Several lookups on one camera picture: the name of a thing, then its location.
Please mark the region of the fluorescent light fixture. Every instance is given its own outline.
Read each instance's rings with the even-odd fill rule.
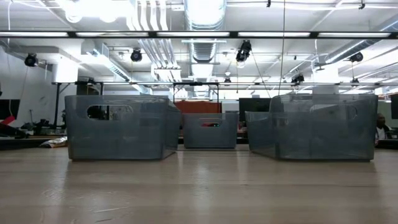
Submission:
[[[128,82],[104,82],[104,85],[130,85]]]
[[[389,32],[321,32],[318,37],[388,37]]]
[[[66,32],[0,32],[2,37],[68,37]]]
[[[193,32],[158,32],[159,37],[227,37],[229,32],[193,31]]]
[[[238,37],[309,37],[309,32],[238,32]]]
[[[236,84],[238,84],[238,85],[255,85],[256,83],[245,83],[245,82],[238,82],[238,83],[220,83],[220,85],[236,85]]]
[[[131,82],[132,84],[140,84],[140,85],[173,85],[172,82]]]
[[[147,32],[77,32],[78,37],[147,37]]]
[[[226,40],[181,40],[181,43],[183,44],[195,44],[195,43],[200,43],[200,44],[215,44],[215,43],[221,43],[225,44]]]

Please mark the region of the person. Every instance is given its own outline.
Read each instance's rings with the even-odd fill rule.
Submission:
[[[383,114],[378,113],[376,123],[376,141],[392,139],[389,131],[391,131],[391,128],[386,125],[386,118]]]

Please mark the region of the desk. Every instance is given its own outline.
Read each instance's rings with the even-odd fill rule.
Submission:
[[[398,139],[379,140],[378,149],[398,149]]]

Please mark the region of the ventilation duct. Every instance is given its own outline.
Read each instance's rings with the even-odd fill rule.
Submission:
[[[378,32],[396,32],[398,30],[398,15],[383,22],[375,30]],[[379,41],[381,40],[353,40],[332,53],[320,56],[319,62],[316,61],[317,56],[311,56],[307,58],[307,60],[311,60],[312,62],[302,62],[300,65],[291,69],[289,73],[292,73],[294,70],[304,71],[305,69],[310,68],[312,63],[314,63],[315,66],[323,66],[339,62],[378,43]]]
[[[185,23],[188,30],[220,30],[224,23],[226,0],[184,0]],[[191,60],[198,62],[192,65],[194,78],[208,78],[213,71],[209,63],[214,59],[216,43],[190,43]]]
[[[91,55],[92,57],[96,58],[97,61],[104,65],[109,71],[111,71],[114,75],[121,77],[126,82],[136,82],[137,80],[130,77],[130,74],[123,69],[117,62],[112,60],[109,57],[109,49],[105,44],[102,44],[101,50],[97,50],[95,43],[93,40],[85,40],[81,44],[81,54],[82,55]],[[152,89],[148,87],[144,87],[142,85],[133,84],[136,90],[141,93],[145,94],[153,94]]]
[[[384,22],[379,26],[377,31],[379,32],[396,32],[398,30],[398,15],[392,17],[388,21]],[[344,60],[376,43],[381,40],[354,40],[346,44],[342,48],[326,55],[323,60],[326,65],[333,64]]]

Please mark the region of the computer monitor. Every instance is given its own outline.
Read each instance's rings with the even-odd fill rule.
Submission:
[[[239,121],[246,121],[245,111],[269,112],[270,98],[239,98]]]

